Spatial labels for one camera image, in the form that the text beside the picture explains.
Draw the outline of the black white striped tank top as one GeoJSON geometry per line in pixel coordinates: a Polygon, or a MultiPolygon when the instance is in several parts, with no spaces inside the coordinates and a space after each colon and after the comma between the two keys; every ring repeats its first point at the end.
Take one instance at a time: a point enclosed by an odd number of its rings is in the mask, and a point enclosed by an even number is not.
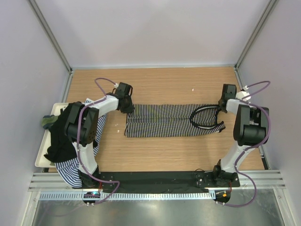
{"type": "Polygon", "coordinates": [[[225,129],[224,122],[218,122],[221,108],[215,104],[137,104],[134,107],[127,115],[127,138],[194,137],[225,129]]]}

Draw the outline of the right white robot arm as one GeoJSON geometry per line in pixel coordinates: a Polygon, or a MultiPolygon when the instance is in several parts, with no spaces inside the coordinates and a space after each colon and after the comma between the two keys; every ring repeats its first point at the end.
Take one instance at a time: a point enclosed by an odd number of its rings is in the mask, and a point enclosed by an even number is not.
{"type": "Polygon", "coordinates": [[[233,128],[234,144],[214,166],[212,181],[226,187],[238,183],[238,169],[246,156],[268,141],[271,131],[269,108],[250,102],[252,97],[244,87],[237,92],[236,85],[224,84],[218,104],[225,113],[236,116],[233,128]]]}

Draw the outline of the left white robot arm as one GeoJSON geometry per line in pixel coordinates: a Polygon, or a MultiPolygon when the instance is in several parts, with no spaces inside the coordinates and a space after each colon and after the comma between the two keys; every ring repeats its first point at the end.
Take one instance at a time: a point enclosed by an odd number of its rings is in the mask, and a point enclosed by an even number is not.
{"type": "Polygon", "coordinates": [[[132,93],[131,85],[114,83],[113,91],[105,93],[104,97],[86,104],[75,102],[71,107],[64,133],[75,147],[79,161],[79,178],[89,188],[95,188],[101,183],[93,148],[98,119],[115,110],[132,113],[132,93]]]}

